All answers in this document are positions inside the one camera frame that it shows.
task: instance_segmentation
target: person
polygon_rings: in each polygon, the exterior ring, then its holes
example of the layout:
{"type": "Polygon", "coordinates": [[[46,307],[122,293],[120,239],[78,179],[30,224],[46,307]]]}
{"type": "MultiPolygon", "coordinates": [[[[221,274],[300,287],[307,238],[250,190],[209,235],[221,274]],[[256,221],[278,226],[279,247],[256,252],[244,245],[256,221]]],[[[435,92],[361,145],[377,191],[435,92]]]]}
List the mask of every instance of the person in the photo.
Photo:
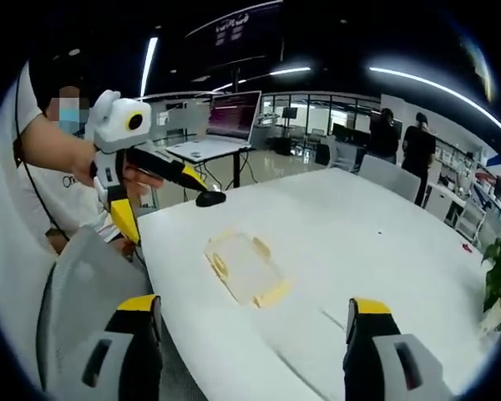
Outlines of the person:
{"type": "Polygon", "coordinates": [[[428,168],[434,161],[436,140],[428,131],[428,119],[423,113],[416,114],[416,125],[407,128],[402,142],[404,160],[402,167],[421,179],[415,204],[421,206],[427,188],[428,168]]]}
{"type": "MultiPolygon", "coordinates": [[[[0,106],[0,333],[30,382],[41,383],[38,316],[57,255],[46,236],[29,224],[13,141],[20,139],[30,165],[73,175],[87,186],[94,185],[89,172],[96,150],[93,142],[65,134],[41,113],[28,63],[9,82],[0,106]]],[[[129,195],[144,193],[143,185],[159,188],[162,184],[126,161],[123,176],[129,195]]]]}
{"type": "MultiPolygon", "coordinates": [[[[64,86],[58,94],[58,97],[40,96],[39,106],[44,109],[47,119],[57,124],[63,132],[83,137],[84,128],[80,128],[80,114],[85,109],[89,111],[89,103],[85,105],[84,98],[79,97],[80,90],[75,86],[64,86]]],[[[81,184],[74,175],[62,171],[41,169],[22,163],[18,172],[25,195],[24,202],[30,210],[30,224],[34,230],[46,235],[58,254],[68,241],[60,230],[70,238],[80,226],[89,225],[119,253],[131,256],[133,242],[120,234],[94,188],[81,184]],[[57,226],[51,223],[38,195],[57,226]]]]}
{"type": "Polygon", "coordinates": [[[367,152],[390,163],[397,163],[399,133],[393,128],[393,112],[382,109],[378,121],[371,126],[371,139],[367,152]]]}

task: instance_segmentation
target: robot eye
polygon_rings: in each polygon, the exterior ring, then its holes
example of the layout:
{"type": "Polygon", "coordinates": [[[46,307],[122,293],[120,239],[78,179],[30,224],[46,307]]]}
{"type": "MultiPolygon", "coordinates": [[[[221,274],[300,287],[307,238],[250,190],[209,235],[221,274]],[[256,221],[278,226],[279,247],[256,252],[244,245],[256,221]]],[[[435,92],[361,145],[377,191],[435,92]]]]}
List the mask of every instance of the robot eye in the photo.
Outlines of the robot eye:
{"type": "Polygon", "coordinates": [[[141,124],[143,123],[143,115],[142,114],[134,114],[130,119],[128,120],[128,128],[130,131],[133,131],[135,129],[138,129],[141,124]]]}

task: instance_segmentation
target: white t-shirt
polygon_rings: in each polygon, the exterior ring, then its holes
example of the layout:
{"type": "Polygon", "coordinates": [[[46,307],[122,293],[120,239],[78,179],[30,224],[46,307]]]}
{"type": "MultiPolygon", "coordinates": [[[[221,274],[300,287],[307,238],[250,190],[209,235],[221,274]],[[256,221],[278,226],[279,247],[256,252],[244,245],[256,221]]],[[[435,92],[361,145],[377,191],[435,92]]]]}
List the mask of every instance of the white t-shirt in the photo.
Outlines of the white t-shirt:
{"type": "MultiPolygon", "coordinates": [[[[99,201],[97,191],[78,182],[72,174],[28,166],[38,193],[59,228],[70,237],[81,226],[92,226],[109,242],[119,234],[111,215],[99,201]]],[[[44,211],[24,165],[18,167],[22,189],[29,212],[29,224],[44,235],[50,228],[50,219],[44,211]]]]}
{"type": "MultiPolygon", "coordinates": [[[[46,237],[30,229],[30,212],[13,158],[15,89],[8,90],[0,108],[0,328],[24,372],[40,386],[35,353],[38,315],[43,291],[56,254],[46,237]]],[[[28,64],[18,91],[20,132],[41,111],[30,83],[28,64]]]]}

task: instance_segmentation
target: laptop screen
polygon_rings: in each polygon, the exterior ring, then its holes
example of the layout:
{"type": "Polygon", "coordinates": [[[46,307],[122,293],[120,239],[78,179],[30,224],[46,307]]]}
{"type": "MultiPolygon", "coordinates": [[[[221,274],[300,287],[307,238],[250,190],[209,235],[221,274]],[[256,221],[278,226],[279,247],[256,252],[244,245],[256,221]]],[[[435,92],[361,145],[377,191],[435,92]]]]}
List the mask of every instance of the laptop screen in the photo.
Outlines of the laptop screen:
{"type": "Polygon", "coordinates": [[[213,99],[206,134],[249,141],[261,92],[228,94],[213,99]]]}

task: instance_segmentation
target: person in black shirt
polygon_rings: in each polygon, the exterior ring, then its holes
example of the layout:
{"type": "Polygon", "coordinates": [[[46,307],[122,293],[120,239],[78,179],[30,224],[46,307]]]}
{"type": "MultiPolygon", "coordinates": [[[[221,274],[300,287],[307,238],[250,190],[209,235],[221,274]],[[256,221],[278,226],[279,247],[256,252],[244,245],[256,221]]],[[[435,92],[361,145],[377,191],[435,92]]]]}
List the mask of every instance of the person in black shirt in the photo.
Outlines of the person in black shirt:
{"type": "Polygon", "coordinates": [[[393,128],[393,112],[382,109],[380,119],[372,124],[367,152],[390,163],[397,163],[399,133],[393,128]]]}
{"type": "Polygon", "coordinates": [[[423,113],[416,114],[416,126],[408,127],[402,142],[402,150],[404,151],[404,161],[402,167],[421,178],[419,190],[415,204],[421,206],[425,189],[427,187],[428,168],[434,160],[436,151],[436,140],[428,132],[427,116],[423,113]]]}

